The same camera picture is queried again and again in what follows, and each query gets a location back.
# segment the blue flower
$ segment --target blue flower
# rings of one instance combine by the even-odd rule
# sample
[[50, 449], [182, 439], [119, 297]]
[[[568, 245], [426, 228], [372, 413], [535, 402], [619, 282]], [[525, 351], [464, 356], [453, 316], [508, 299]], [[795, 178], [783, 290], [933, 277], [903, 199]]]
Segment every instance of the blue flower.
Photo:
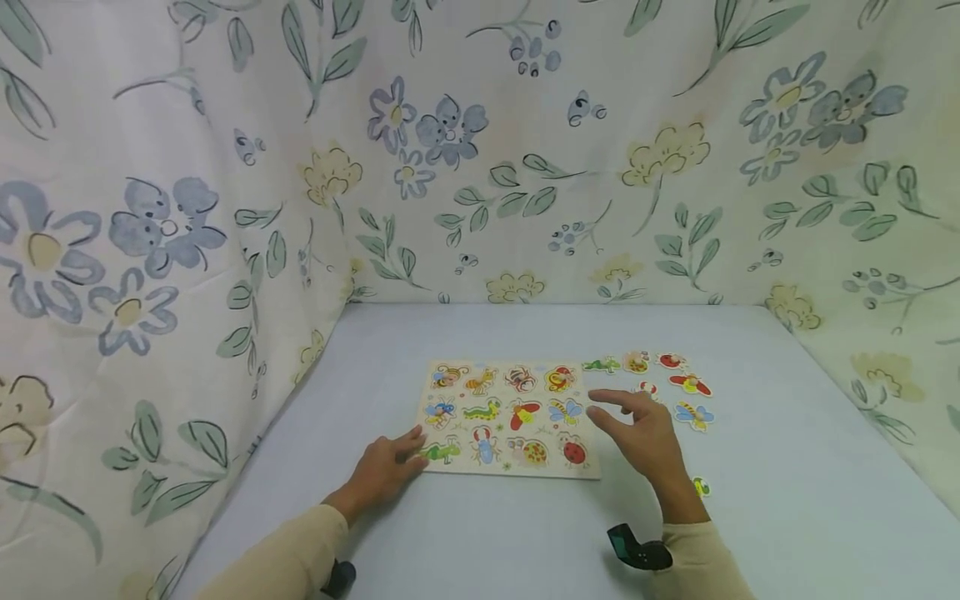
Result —
[[[103, 285], [90, 290], [87, 297], [90, 308], [110, 317], [98, 337], [100, 353], [104, 356], [111, 356], [123, 346], [129, 346], [134, 354], [146, 356], [150, 351], [150, 336], [165, 335], [177, 328], [177, 315], [167, 310], [167, 306], [177, 299], [180, 291], [164, 285], [149, 294], [141, 294], [143, 283], [143, 272], [133, 267], [120, 277], [119, 290]], [[99, 300], [106, 300], [109, 306], [98, 305]]]
[[400, 150], [400, 162], [403, 166], [394, 171], [394, 183], [400, 186], [400, 199], [406, 200], [410, 196], [423, 198], [426, 196], [426, 184], [434, 180], [437, 174], [429, 169], [416, 170], [414, 167], [423, 163], [423, 153], [415, 150], [409, 155]]
[[[17, 214], [11, 198], [22, 208]], [[104, 278], [100, 261], [78, 250], [100, 235], [100, 225], [100, 215], [89, 210], [55, 219], [43, 190], [32, 183], [0, 185], [0, 244], [11, 247], [9, 254], [0, 254], [0, 267], [13, 270], [8, 287], [18, 313], [28, 319], [54, 314], [70, 324], [80, 322], [83, 306], [67, 284], [92, 285]]]
[[407, 145], [407, 131], [403, 126], [417, 117], [417, 109], [403, 103], [403, 90], [403, 78], [397, 76], [389, 92], [378, 88], [370, 95], [370, 108], [376, 116], [367, 123], [367, 137], [373, 141], [382, 139], [392, 155]]
[[437, 104], [437, 114], [426, 114], [417, 124], [417, 139], [428, 150], [426, 163], [437, 164], [441, 156], [451, 167], [460, 166], [460, 158], [476, 158], [477, 147], [473, 137], [487, 128], [487, 111], [480, 105], [473, 105], [463, 112], [461, 121], [460, 106], [453, 98], [444, 96]]
[[879, 117], [903, 112], [907, 88], [888, 85], [874, 94], [876, 75], [867, 71], [857, 77], [843, 92], [832, 90], [818, 100], [806, 122], [812, 126], [801, 141], [806, 146], [814, 141], [828, 152], [841, 140], [859, 144], [867, 139], [867, 124]]
[[800, 105], [824, 93], [827, 84], [813, 78], [826, 59], [826, 52], [818, 52], [801, 62], [794, 73], [784, 66], [770, 74], [763, 86], [763, 98], [752, 101], [740, 114], [740, 125], [753, 126], [750, 143], [766, 139], [777, 124], [782, 130], [790, 129]]
[[127, 256], [146, 256], [144, 271], [163, 279], [177, 262], [193, 269], [204, 262], [203, 249], [220, 248], [227, 236], [206, 224], [206, 216], [220, 201], [203, 180], [185, 177], [174, 183], [177, 212], [167, 193], [149, 181], [127, 178], [124, 200], [130, 212], [114, 212], [109, 238]]
[[800, 160], [800, 153], [796, 150], [785, 150], [800, 140], [800, 130], [794, 130], [787, 135], [777, 132], [767, 142], [763, 156], [752, 158], [740, 166], [740, 173], [750, 176], [748, 185], [753, 185], [760, 178], [764, 181], [773, 181], [780, 176], [780, 170], [785, 164], [793, 164]]

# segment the right hand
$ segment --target right hand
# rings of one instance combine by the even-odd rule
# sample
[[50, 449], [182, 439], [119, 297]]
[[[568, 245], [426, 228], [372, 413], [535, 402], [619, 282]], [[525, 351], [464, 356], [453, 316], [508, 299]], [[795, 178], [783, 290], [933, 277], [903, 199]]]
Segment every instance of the right hand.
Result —
[[594, 402], [615, 404], [622, 414], [633, 417], [633, 423], [628, 424], [597, 406], [587, 408], [593, 424], [613, 439], [627, 462], [641, 475], [654, 484], [688, 479], [673, 419], [665, 406], [657, 404], [646, 392], [590, 390], [588, 395]]

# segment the green caterpillar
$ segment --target green caterpillar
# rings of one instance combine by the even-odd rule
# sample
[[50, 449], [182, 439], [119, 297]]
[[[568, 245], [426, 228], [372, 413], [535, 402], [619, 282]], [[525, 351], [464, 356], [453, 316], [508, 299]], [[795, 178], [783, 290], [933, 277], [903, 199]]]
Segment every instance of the green caterpillar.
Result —
[[487, 406], [474, 406], [464, 409], [464, 419], [494, 420], [500, 412], [500, 398], [492, 397]]

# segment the yellow flower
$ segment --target yellow flower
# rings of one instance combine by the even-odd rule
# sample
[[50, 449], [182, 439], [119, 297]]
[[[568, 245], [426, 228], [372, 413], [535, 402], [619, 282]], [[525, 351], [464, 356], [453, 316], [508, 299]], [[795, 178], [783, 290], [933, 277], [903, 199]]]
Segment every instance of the yellow flower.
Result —
[[330, 143], [330, 150], [318, 154], [312, 153], [313, 166], [297, 165], [300, 176], [310, 189], [306, 197], [310, 202], [326, 206], [328, 200], [343, 196], [363, 177], [363, 167], [359, 162], [350, 162], [350, 157], [337, 142]]
[[53, 405], [47, 384], [36, 377], [0, 378], [0, 475], [9, 463], [40, 450]]
[[526, 304], [531, 298], [538, 296], [544, 287], [546, 287], [546, 283], [537, 281], [530, 271], [524, 271], [523, 275], [519, 277], [514, 277], [504, 271], [500, 279], [487, 280], [487, 291], [490, 292], [487, 300], [494, 304], [516, 302], [518, 300]]
[[924, 399], [924, 391], [910, 379], [913, 362], [908, 357], [889, 352], [863, 353], [851, 356], [850, 362], [864, 384], [883, 388], [886, 395], [906, 402]]
[[324, 353], [326, 344], [324, 342], [324, 335], [320, 331], [316, 329], [313, 330], [310, 342], [310, 346], [304, 346], [300, 349], [300, 369], [291, 377], [294, 385], [300, 383], [300, 380], [303, 379], [306, 372], [310, 370], [310, 366]]
[[630, 255], [626, 252], [614, 256], [605, 262], [603, 267], [593, 272], [593, 275], [590, 276], [590, 281], [604, 284], [617, 281], [618, 279], [626, 281], [636, 276], [643, 270], [643, 263], [630, 262], [630, 260]]
[[705, 134], [701, 123], [679, 129], [663, 126], [652, 146], [631, 144], [627, 150], [631, 168], [620, 179], [626, 185], [646, 186], [665, 175], [689, 171], [710, 154], [710, 145], [704, 141]]
[[796, 285], [774, 283], [770, 288], [770, 298], [764, 305], [790, 331], [816, 329], [823, 322], [820, 316], [813, 312], [813, 300], [810, 296], [797, 295]]

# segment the curtain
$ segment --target curtain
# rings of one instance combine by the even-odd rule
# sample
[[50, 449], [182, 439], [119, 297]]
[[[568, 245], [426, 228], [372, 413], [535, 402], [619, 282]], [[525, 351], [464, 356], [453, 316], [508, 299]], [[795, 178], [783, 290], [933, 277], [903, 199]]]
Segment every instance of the curtain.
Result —
[[765, 305], [958, 514], [956, 4], [0, 0], [0, 586], [168, 598], [359, 301]]

